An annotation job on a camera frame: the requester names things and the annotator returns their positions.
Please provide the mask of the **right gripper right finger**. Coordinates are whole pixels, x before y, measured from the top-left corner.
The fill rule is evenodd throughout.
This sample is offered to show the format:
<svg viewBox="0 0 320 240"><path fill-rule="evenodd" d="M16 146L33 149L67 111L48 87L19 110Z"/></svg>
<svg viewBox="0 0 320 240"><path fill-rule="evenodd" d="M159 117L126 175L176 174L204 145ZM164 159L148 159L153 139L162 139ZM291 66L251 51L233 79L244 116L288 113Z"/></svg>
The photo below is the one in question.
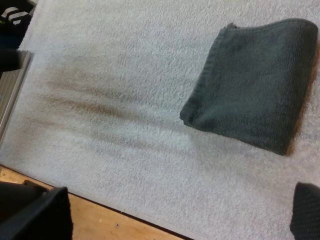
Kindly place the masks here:
<svg viewBox="0 0 320 240"><path fill-rule="evenodd" d="M293 196L290 231L296 240L320 238L320 188L298 182Z"/></svg>

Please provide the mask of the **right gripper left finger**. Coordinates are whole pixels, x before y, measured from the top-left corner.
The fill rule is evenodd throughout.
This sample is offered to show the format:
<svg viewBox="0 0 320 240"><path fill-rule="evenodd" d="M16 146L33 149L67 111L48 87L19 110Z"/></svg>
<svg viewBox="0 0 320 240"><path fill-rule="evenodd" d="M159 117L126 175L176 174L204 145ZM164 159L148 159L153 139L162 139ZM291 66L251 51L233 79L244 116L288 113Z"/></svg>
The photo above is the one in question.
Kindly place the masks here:
<svg viewBox="0 0 320 240"><path fill-rule="evenodd" d="M0 183L2 240L71 240L73 221L66 187Z"/></svg>

